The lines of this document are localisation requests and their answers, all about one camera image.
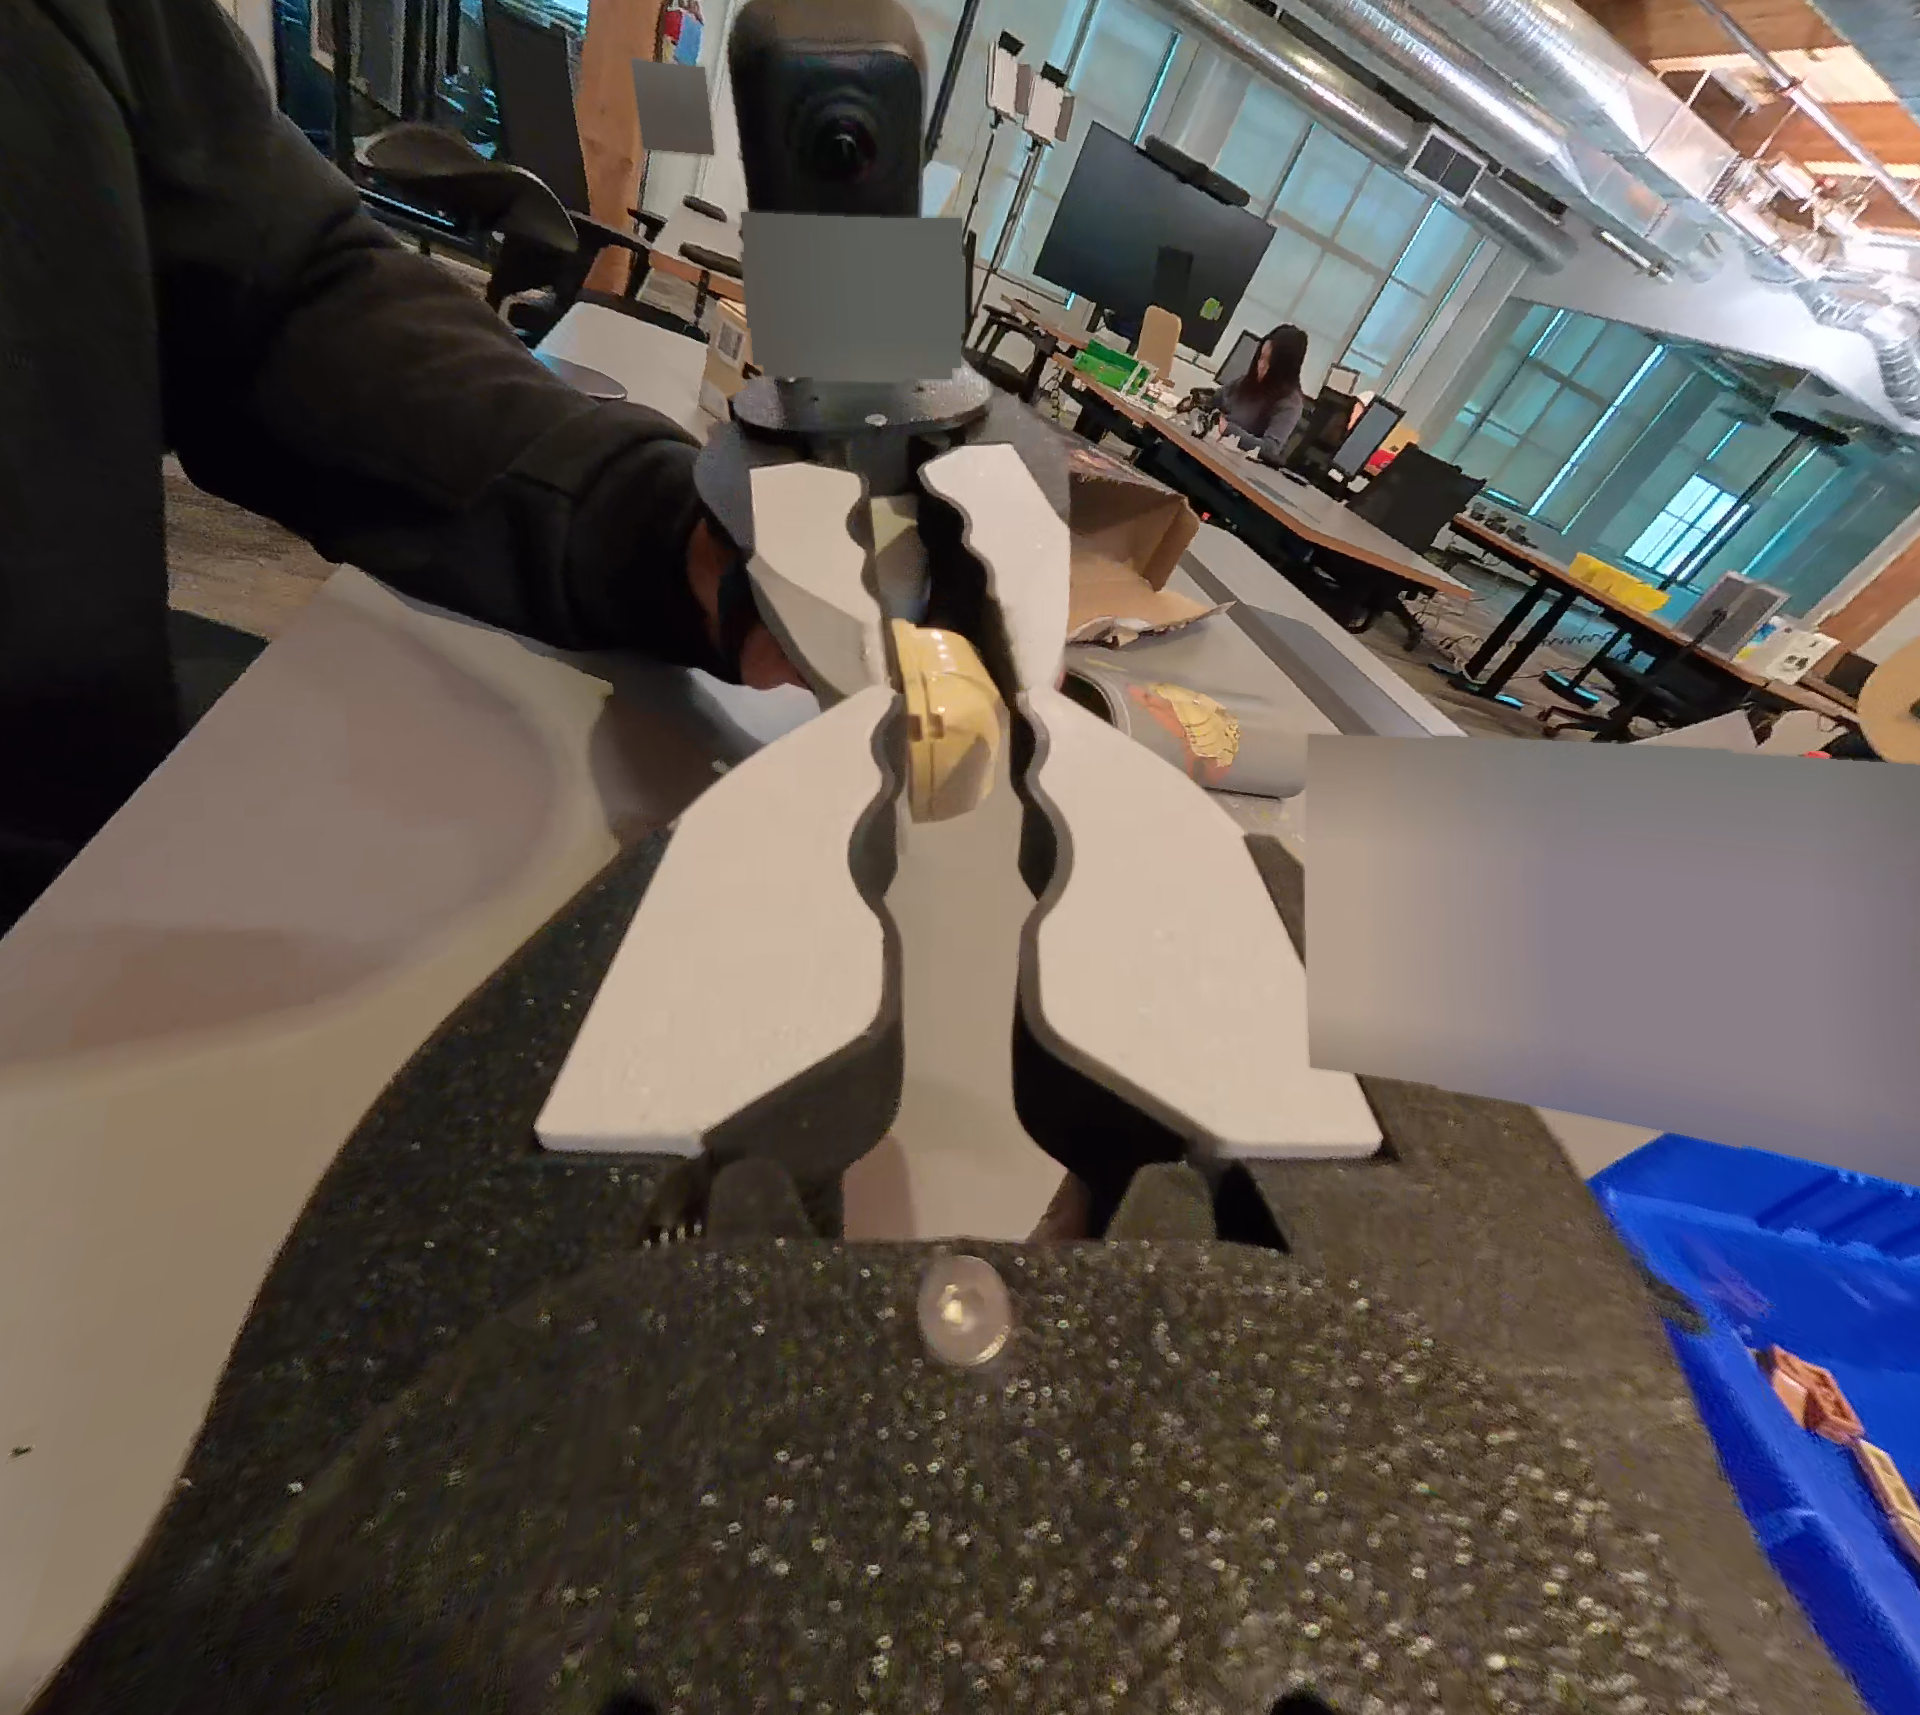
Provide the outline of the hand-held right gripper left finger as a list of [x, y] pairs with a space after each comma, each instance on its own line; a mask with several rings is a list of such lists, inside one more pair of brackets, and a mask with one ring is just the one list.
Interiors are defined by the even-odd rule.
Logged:
[[684, 809], [536, 1115], [544, 1155], [765, 1163], [843, 1234], [905, 1076], [898, 728], [865, 690]]

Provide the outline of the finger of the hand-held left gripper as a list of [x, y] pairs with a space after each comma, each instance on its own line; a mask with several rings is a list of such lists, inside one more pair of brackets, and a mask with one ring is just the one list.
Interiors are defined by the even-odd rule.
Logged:
[[1054, 693], [1064, 677], [1064, 495], [1060, 467], [1013, 442], [970, 442], [922, 465], [927, 617], [968, 637], [1006, 701]]
[[817, 463], [761, 465], [747, 475], [753, 546], [747, 579], [761, 621], [822, 705], [889, 688], [883, 613], [854, 535], [865, 489]]

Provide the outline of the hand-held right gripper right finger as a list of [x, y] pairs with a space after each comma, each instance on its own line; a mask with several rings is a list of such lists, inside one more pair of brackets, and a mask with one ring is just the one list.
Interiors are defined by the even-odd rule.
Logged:
[[1308, 1055], [1295, 937], [1237, 821], [1064, 696], [1021, 696], [1013, 1084], [1064, 1188], [1041, 1229], [1106, 1234], [1140, 1171], [1200, 1188], [1213, 1229], [1245, 1166], [1384, 1155], [1359, 1080]]

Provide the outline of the tan curved brick assembly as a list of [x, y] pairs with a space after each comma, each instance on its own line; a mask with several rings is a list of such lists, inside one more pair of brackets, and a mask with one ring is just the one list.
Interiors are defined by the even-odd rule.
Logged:
[[889, 634], [905, 725], [905, 813], [922, 825], [973, 815], [998, 777], [996, 682], [956, 628], [893, 621]]

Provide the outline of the grey desk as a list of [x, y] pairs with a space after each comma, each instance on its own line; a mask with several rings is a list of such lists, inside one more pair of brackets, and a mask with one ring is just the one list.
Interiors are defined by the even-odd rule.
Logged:
[[[4, 1711], [567, 1243], [526, 1152], [640, 851], [817, 717], [337, 571], [4, 941]], [[324, 1366], [324, 1331], [349, 1366]]]

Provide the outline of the person's left hand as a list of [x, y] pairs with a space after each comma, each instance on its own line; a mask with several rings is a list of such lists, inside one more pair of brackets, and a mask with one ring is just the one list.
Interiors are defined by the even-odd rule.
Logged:
[[698, 518], [686, 539], [686, 582], [721, 678], [753, 693], [810, 693], [810, 678], [757, 606], [747, 558], [707, 517]]

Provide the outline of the torn cardboard box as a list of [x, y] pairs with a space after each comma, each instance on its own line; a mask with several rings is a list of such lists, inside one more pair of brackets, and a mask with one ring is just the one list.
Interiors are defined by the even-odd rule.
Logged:
[[1162, 481], [1064, 433], [1068, 463], [1068, 648], [1129, 648], [1187, 632], [1223, 609], [1172, 590], [1203, 530], [1193, 507]]

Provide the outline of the panel light on stand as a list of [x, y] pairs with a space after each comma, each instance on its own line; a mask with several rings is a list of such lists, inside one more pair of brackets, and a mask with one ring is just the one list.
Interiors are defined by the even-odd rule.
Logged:
[[1029, 97], [1029, 173], [1021, 205], [1021, 232], [1016, 239], [1013, 271], [1032, 275], [1052, 213], [1052, 199], [1044, 192], [1048, 157], [1068, 139], [1073, 117], [1073, 93], [1068, 72], [1058, 65], [1041, 65]]
[[988, 160], [1004, 155], [998, 189], [980, 225], [977, 275], [988, 284], [1004, 258], [1010, 225], [1021, 201], [1021, 180], [1033, 157], [1033, 137], [1029, 129], [1033, 103], [1033, 63], [1029, 47], [1013, 30], [1002, 30], [988, 53]]

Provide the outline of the long wooden edged table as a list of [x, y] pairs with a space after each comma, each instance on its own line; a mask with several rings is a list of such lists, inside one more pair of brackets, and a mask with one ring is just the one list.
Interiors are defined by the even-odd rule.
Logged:
[[1405, 601], [1438, 598], [1464, 613], [1475, 590], [1427, 555], [1356, 518], [1319, 489], [1168, 423], [1140, 402], [1049, 358], [1049, 371], [1080, 406], [1094, 403], [1094, 429], [1114, 431], [1140, 455], [1140, 467], [1164, 479], [1215, 527], [1232, 530], [1281, 575], [1319, 571], [1359, 593], [1387, 598], [1387, 613], [1413, 628]]

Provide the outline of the dark grey flat board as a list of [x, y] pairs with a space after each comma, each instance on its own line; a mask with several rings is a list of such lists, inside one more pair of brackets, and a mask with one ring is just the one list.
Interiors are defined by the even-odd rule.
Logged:
[[1313, 702], [1332, 732], [1396, 741], [1467, 737], [1467, 729], [1415, 693], [1405, 677], [1375, 652], [1351, 645], [1312, 605], [1261, 606], [1197, 551], [1183, 555], [1181, 571], [1227, 606], [1229, 621]]

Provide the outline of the black office chair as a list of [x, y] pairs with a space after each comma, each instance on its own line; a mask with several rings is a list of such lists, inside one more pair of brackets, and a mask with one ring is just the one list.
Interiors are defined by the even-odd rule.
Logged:
[[647, 280], [666, 217], [636, 211], [619, 231], [572, 211], [530, 168], [478, 153], [466, 137], [424, 120], [393, 124], [356, 145], [364, 192], [393, 192], [417, 211], [443, 213], [457, 235], [490, 252], [487, 308], [526, 347], [572, 310], [599, 255], [626, 252]]
[[1405, 551], [1428, 553], [1442, 530], [1482, 495], [1486, 479], [1467, 475], [1455, 463], [1405, 443], [1389, 465], [1349, 502], [1351, 517], [1392, 538]]

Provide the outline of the wooden table with black legs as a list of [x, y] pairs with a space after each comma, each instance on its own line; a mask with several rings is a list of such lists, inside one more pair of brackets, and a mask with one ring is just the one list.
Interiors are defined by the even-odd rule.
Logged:
[[1563, 696], [1542, 720], [1548, 734], [1587, 729], [1600, 744], [1624, 744], [1638, 721], [1681, 729], [1726, 710], [1742, 710], [1754, 725], [1773, 725], [1778, 717], [1806, 710], [1835, 721], [1842, 732], [1859, 728], [1847, 701], [1802, 682], [1766, 678], [1717, 652], [1709, 645], [1713, 621], [1660, 624], [1656, 615], [1584, 586], [1559, 561], [1472, 517], [1455, 517], [1451, 533], [1522, 575], [1522, 593], [1470, 662], [1454, 670], [1455, 690], [1482, 701], [1506, 701], [1510, 682], [1531, 656], [1547, 648], [1576, 606], [1595, 609], [1607, 628], [1602, 650], [1570, 677], [1570, 688], [1578, 690], [1591, 674], [1600, 674], [1616, 693], [1614, 709], [1582, 710], [1570, 696]]

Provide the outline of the blue plastic bin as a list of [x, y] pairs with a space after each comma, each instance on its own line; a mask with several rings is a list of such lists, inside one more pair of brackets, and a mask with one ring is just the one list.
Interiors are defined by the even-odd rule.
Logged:
[[1588, 1187], [1686, 1306], [1670, 1342], [1762, 1552], [1862, 1701], [1916, 1713], [1918, 1561], [1859, 1456], [1793, 1420], [1762, 1354], [1825, 1367], [1918, 1489], [1918, 1191], [1681, 1135]]

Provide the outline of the pile of tan brown bricks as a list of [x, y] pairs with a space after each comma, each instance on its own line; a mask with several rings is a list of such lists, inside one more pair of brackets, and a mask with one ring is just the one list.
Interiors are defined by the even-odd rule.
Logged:
[[1778, 1345], [1754, 1350], [1751, 1361], [1802, 1432], [1851, 1456], [1889, 1536], [1918, 1568], [1918, 1497], [1893, 1456], [1870, 1438], [1835, 1371]]

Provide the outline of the large black wall screen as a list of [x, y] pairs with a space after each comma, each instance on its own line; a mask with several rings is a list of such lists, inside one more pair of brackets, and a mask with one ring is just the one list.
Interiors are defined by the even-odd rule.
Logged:
[[1273, 225], [1148, 148], [1092, 124], [1040, 244], [1033, 275], [1140, 327], [1148, 308], [1181, 322], [1181, 346], [1215, 356]]

